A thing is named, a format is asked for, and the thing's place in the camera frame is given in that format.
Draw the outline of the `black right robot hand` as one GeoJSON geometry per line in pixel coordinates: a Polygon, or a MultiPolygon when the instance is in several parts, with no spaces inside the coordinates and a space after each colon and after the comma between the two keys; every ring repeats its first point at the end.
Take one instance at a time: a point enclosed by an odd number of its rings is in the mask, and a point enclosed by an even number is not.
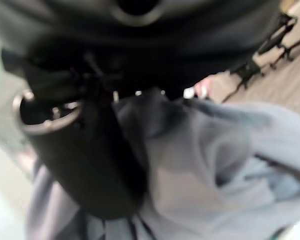
{"type": "Polygon", "coordinates": [[[147,190],[113,104],[170,97],[251,56],[278,0],[0,0],[1,59],[27,89],[13,111],[38,158],[87,212],[132,216],[147,190]]]}

